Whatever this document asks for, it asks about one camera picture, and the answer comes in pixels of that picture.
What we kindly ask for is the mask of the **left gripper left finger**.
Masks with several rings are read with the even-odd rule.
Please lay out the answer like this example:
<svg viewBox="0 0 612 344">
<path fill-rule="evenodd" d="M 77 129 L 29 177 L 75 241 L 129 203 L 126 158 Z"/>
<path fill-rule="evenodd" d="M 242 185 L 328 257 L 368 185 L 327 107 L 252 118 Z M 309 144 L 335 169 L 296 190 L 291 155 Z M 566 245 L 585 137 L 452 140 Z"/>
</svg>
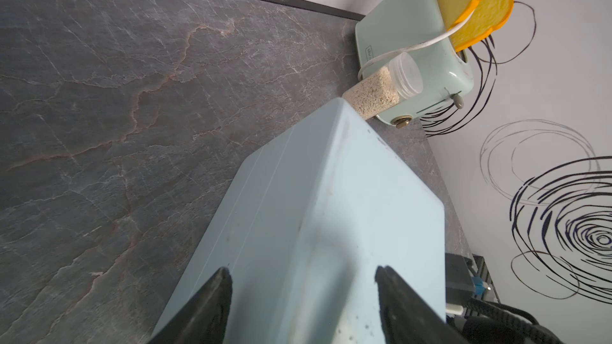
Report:
<svg viewBox="0 0 612 344">
<path fill-rule="evenodd" d="M 223 343 L 232 293 L 230 271 L 221 267 L 149 343 Z"/>
</svg>

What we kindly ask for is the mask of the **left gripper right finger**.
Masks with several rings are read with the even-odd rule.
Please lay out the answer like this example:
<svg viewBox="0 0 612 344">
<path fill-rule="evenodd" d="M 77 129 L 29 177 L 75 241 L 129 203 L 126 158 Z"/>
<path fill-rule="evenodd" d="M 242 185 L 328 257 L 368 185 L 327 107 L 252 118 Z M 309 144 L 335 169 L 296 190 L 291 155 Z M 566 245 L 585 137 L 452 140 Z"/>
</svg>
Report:
<svg viewBox="0 0 612 344">
<path fill-rule="evenodd" d="M 375 272 L 379 315 L 386 343 L 465 343 L 390 266 Z"/>
</svg>

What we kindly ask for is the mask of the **light blue drawer box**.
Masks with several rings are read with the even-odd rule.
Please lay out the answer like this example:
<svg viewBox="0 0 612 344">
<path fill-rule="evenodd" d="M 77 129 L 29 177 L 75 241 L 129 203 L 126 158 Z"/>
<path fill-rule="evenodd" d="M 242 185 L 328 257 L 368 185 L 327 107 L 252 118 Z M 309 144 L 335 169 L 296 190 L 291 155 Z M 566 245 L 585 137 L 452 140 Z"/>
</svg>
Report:
<svg viewBox="0 0 612 344">
<path fill-rule="evenodd" d="M 225 267 L 228 343 L 382 342 L 380 266 L 444 320 L 443 203 L 334 99 L 245 159 L 155 330 Z"/>
</svg>

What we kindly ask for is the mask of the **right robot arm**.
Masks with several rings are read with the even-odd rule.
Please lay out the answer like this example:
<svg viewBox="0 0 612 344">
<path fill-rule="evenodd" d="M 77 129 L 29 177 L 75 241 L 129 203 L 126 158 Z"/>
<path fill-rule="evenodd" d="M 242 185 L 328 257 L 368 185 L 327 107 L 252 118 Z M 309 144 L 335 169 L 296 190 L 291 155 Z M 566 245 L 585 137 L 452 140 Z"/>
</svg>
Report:
<svg viewBox="0 0 612 344">
<path fill-rule="evenodd" d="M 532 314 L 502 304 L 482 256 L 446 253 L 447 323 L 469 343 L 560 343 Z"/>
</svg>

